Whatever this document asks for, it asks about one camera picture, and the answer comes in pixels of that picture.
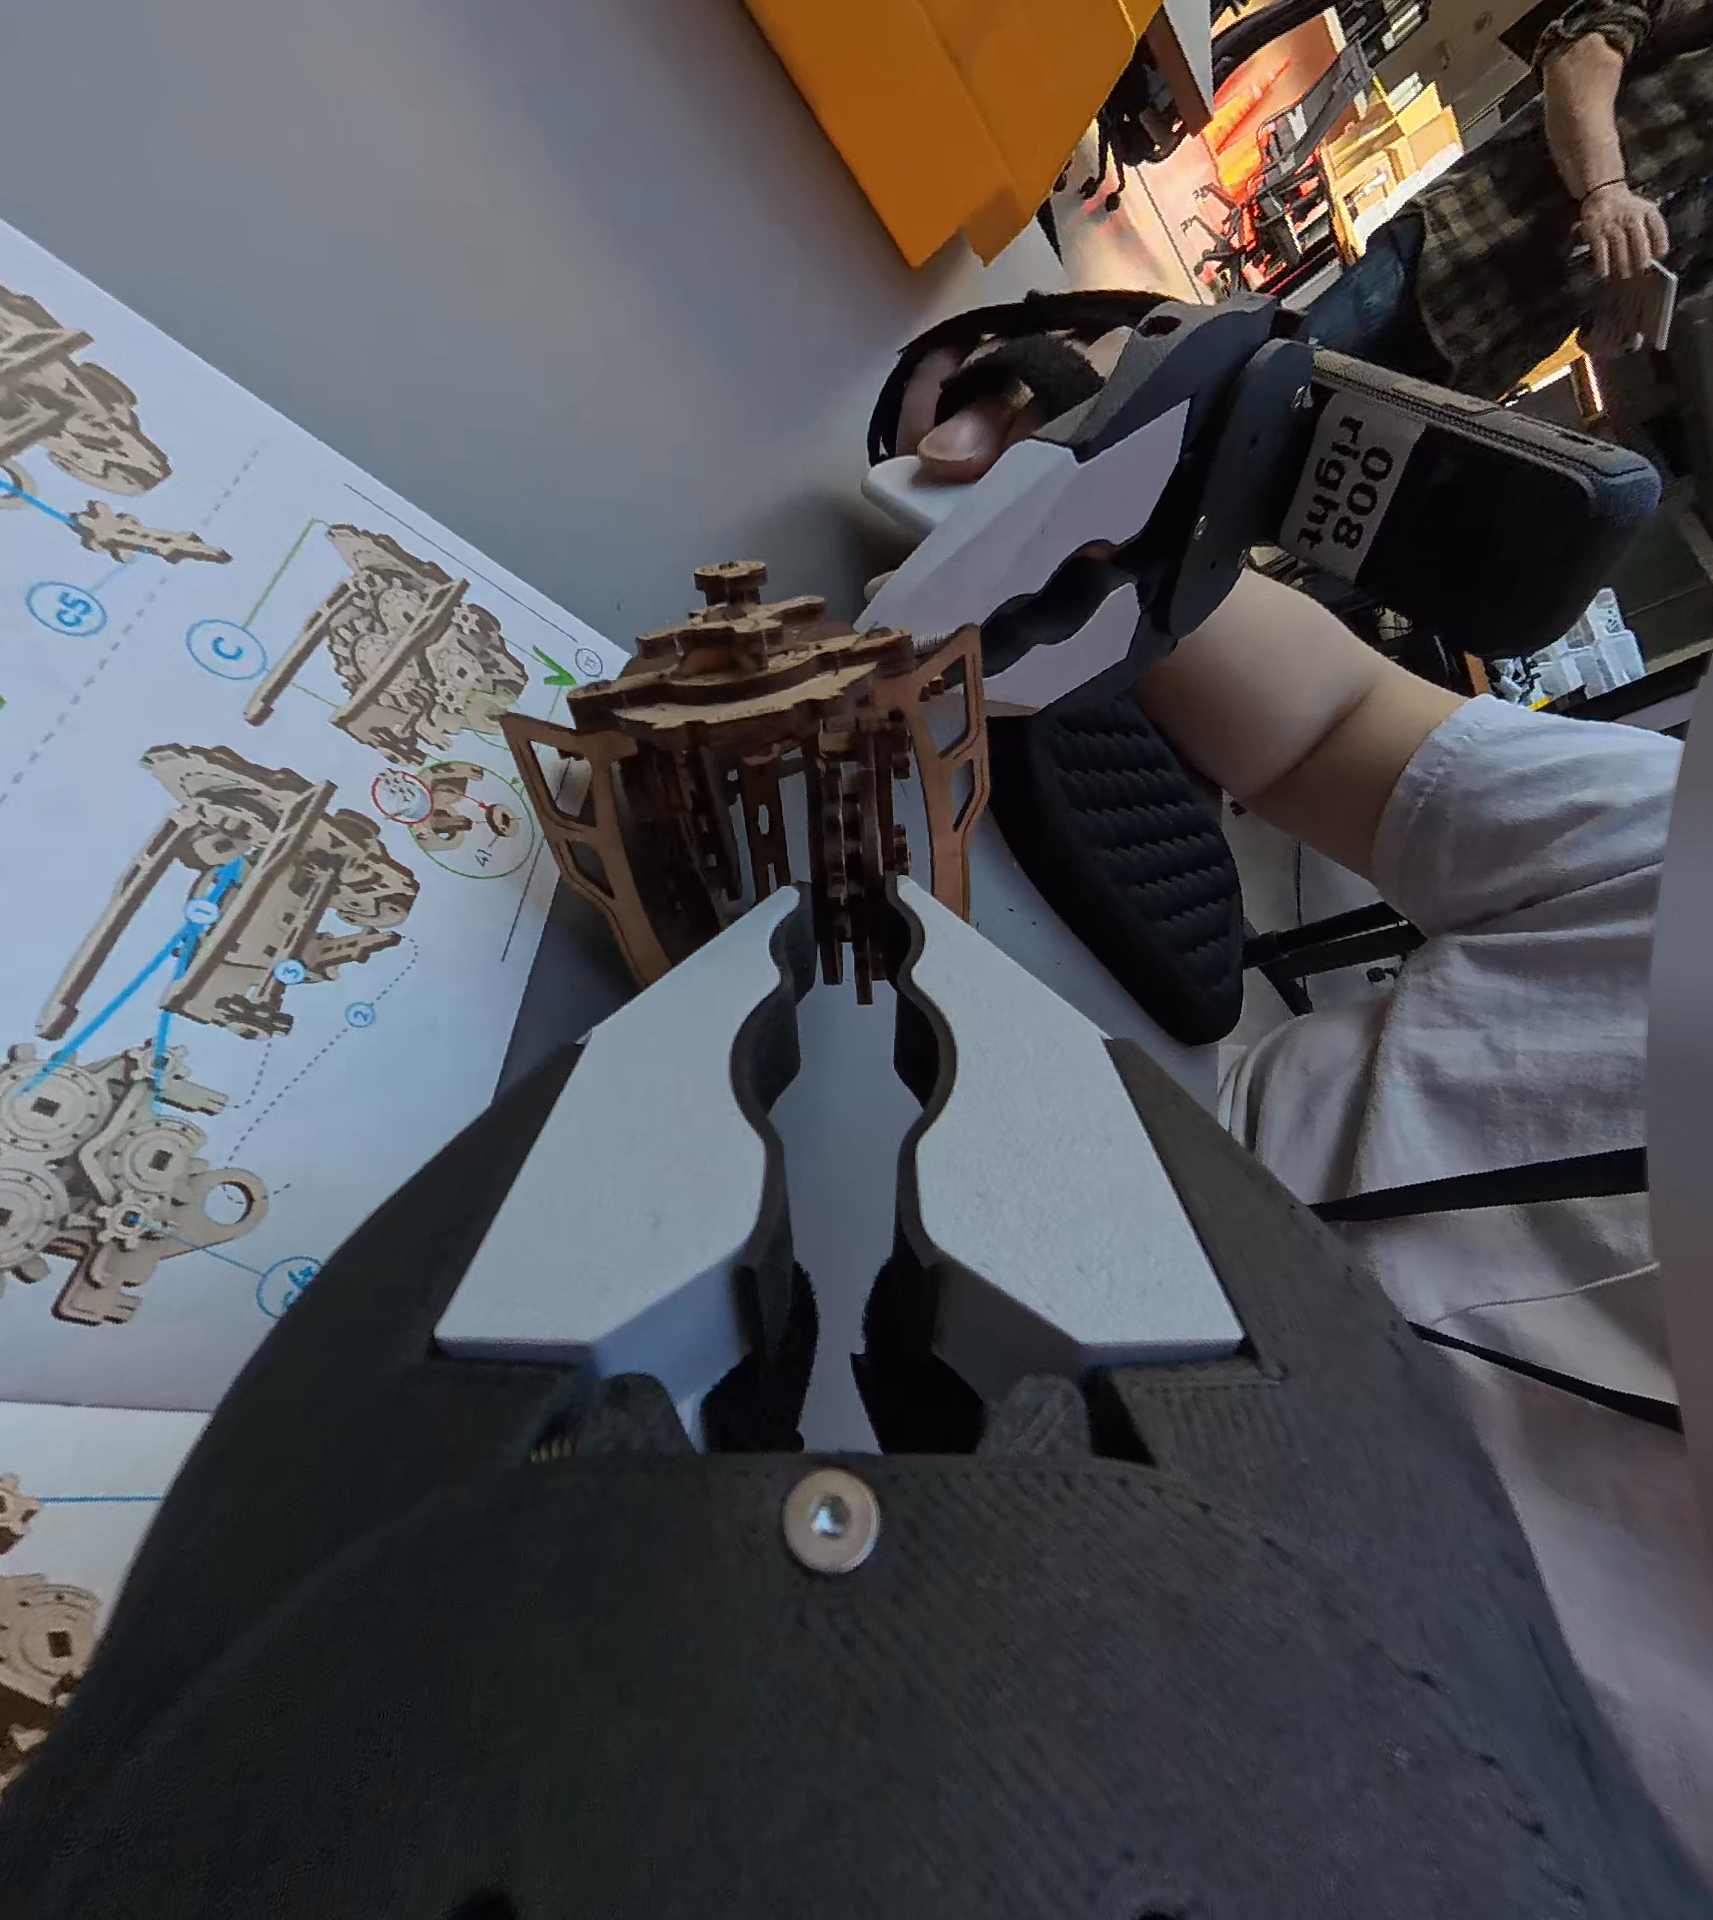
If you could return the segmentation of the wooden gear model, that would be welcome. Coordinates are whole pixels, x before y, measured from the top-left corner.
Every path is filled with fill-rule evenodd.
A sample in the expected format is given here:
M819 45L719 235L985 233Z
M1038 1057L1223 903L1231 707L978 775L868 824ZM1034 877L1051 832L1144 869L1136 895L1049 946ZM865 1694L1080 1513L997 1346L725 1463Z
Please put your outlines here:
M913 875L898 792L922 799L931 890L969 913L988 799L980 634L861 631L825 599L765 599L767 563L702 566L702 603L642 634L568 723L505 740L560 880L640 988L780 888L811 890L821 975L861 1001L891 979L891 881Z

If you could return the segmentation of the black honeycomb cushion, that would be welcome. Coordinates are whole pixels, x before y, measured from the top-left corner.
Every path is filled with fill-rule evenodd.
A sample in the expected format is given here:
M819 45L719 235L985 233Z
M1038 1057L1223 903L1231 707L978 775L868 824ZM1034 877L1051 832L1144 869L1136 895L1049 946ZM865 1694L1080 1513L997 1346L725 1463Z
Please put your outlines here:
M1131 698L987 723L988 808L1060 921L1179 1044L1245 1010L1245 902L1217 813Z

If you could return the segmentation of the yellow box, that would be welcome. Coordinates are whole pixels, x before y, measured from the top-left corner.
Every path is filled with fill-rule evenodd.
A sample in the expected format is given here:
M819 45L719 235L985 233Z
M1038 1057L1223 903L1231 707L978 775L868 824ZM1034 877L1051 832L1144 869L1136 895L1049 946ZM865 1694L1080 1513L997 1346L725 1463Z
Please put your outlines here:
M1163 6L749 2L747 11L910 267L1006 251Z

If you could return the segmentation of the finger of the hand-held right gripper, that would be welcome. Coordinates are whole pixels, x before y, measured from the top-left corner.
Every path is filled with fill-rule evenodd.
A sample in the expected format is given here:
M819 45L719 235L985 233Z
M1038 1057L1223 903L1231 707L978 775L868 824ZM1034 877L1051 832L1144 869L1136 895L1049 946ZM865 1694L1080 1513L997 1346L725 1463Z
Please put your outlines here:
M1116 444L1078 457L1031 437L969 484L928 478L905 454L868 470L865 494L921 532L857 618L862 631L944 637L1047 588L1088 543L1132 539L1179 466L1192 403L1182 398Z
M1065 702L1129 691L1175 649L1131 574L1060 574L1019 593L980 627L990 715L1031 715Z

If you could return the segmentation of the person's right hand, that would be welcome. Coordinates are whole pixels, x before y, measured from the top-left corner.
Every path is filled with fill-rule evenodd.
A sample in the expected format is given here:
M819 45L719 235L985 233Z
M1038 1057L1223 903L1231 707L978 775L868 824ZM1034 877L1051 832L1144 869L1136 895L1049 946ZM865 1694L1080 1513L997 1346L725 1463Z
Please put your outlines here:
M892 457L915 457L935 482L972 482L1015 444L1037 436L1100 386L1112 365L1108 337L1041 331L1013 343L988 333L977 342L928 346L905 357Z

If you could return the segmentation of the assembly instruction booklet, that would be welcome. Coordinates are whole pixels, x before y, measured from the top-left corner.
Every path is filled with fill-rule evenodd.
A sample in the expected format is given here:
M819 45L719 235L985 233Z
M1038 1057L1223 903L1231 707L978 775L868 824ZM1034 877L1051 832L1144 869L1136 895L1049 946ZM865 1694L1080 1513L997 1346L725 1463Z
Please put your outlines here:
M341 1241L496 1092L587 626L0 220L0 1800Z

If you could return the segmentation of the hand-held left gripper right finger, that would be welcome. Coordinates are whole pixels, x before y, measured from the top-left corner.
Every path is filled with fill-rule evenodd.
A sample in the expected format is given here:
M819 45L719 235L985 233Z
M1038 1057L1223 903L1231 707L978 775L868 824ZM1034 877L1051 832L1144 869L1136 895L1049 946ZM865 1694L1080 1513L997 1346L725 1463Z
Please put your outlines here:
M998 1399L1232 1355L1243 1321L1107 1035L915 880L889 902L895 1067L919 1102L896 1219L939 1362Z

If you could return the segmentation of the person's right forearm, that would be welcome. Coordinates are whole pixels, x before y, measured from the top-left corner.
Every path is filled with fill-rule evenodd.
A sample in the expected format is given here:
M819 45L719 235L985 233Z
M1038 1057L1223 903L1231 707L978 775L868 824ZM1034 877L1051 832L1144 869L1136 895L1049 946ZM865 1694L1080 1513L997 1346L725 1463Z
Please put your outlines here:
M1663 731L1429 683L1253 574L1135 699L1229 799L1429 932L1659 868L1685 754Z

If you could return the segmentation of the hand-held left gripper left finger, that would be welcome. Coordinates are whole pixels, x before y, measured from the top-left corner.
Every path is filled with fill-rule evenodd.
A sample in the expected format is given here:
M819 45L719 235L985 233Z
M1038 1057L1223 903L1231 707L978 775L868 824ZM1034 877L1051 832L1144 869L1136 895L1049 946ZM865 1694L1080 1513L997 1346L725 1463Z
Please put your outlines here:
M773 1106L801 1066L811 890L786 883L601 1021L436 1323L463 1359L704 1399L773 1354L792 1232Z

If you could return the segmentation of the black office chair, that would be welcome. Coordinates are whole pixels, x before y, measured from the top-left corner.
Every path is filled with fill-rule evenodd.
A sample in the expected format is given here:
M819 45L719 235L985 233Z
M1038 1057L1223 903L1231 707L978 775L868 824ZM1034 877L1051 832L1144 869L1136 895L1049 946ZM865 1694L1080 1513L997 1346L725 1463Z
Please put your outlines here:
M1095 117L1099 135L1092 175L1078 183L1082 202L1103 200L1114 212L1131 170L1171 157L1203 131L1214 114L1208 2L1163 2Z

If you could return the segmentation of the person's white shirt torso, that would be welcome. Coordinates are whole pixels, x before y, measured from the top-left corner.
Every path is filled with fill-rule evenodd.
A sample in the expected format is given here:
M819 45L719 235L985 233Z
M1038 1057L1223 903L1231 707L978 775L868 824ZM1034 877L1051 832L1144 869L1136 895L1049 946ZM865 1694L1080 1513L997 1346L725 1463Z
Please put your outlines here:
M1434 930L1384 997L1301 1016L1223 1072L1226 1131L1412 1326L1679 1408L1648 1201L1552 1166L1643 1148L1661 868Z

